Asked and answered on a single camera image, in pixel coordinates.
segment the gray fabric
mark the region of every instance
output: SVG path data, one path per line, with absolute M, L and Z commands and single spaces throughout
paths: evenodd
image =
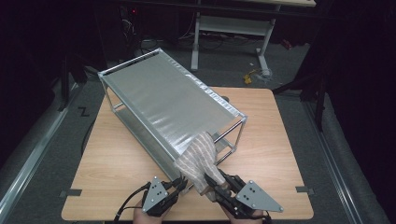
M 176 168 L 194 184 L 201 195 L 206 194 L 212 202 L 215 198 L 212 193 L 207 192 L 209 186 L 205 181 L 205 174 L 219 185 L 225 183 L 224 177 L 215 165 L 217 155 L 212 137 L 208 133 L 200 133 L 175 161 Z

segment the silver box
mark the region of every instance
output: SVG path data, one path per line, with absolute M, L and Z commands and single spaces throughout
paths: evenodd
M 170 180 L 180 177 L 173 163 L 198 133 L 210 133 L 218 151 L 230 149 L 218 163 L 236 151 L 248 117 L 162 49 L 98 74 L 113 112 Z

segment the wooden table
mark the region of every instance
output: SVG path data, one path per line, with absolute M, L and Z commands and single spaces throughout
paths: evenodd
M 266 89 L 213 88 L 230 98 L 230 103 L 248 115 L 236 152 L 219 168 L 229 175 L 254 180 L 279 204 L 283 213 L 270 213 L 275 219 L 309 219 L 313 216 L 304 185 L 274 95 Z M 62 211 L 65 220 L 112 220 L 136 189 L 154 176 L 167 181 L 165 174 L 102 103 L 89 142 L 71 189 L 82 189 L 80 196 L 68 196 Z M 136 195 L 129 203 L 142 198 Z M 121 220 L 132 220 L 133 209 Z M 217 203 L 201 197 L 195 189 L 179 197 L 165 220 L 225 220 Z

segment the metal rail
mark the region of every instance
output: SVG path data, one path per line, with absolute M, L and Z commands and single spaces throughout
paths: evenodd
M 350 193 L 349 187 L 346 184 L 340 170 L 338 169 L 337 163 L 332 155 L 329 145 L 327 144 L 326 138 L 323 132 L 318 130 L 318 126 L 315 123 L 315 112 L 313 111 L 309 102 L 302 102 L 305 113 L 310 118 L 310 123 L 315 130 L 317 138 L 320 142 L 323 157 L 326 166 L 329 170 L 332 182 L 334 183 L 335 189 L 337 190 L 338 196 L 340 197 L 341 203 L 346 210 L 346 215 L 350 223 L 362 224 L 361 215 L 358 208 L 355 205 L 352 194 Z
M 79 87 L 76 83 L 72 87 L 71 97 L 69 105 L 76 98 L 82 87 Z M 32 179 L 35 171 L 37 170 L 40 162 L 43 160 L 44 156 L 48 151 L 48 143 L 50 142 L 52 136 L 58 130 L 64 117 L 68 112 L 68 107 L 63 111 L 59 112 L 56 120 L 49 127 L 46 134 L 35 144 L 35 148 L 30 154 L 29 158 L 26 160 L 25 164 L 22 166 L 20 172 L 15 177 L 13 183 L 9 187 L 8 191 L 4 195 L 0 202 L 0 223 L 7 223 L 7 219 L 11 215 L 12 210 L 17 204 L 18 200 L 22 196 L 24 190 L 28 186 L 30 180 Z

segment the hand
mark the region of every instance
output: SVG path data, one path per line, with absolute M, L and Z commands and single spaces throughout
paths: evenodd
M 221 209 L 224 211 L 225 215 L 227 216 L 228 219 L 230 219 L 231 224 L 262 224 L 262 219 L 236 219 L 227 209 L 225 209 L 223 206 Z M 253 213 L 254 217 L 260 217 L 263 215 L 262 210 L 256 210 Z
M 136 207 L 142 207 L 142 200 L 136 204 Z M 141 208 L 136 208 L 134 210 L 134 224 L 161 224 L 170 210 L 171 208 L 166 210 L 160 217 L 151 217 L 144 213 Z

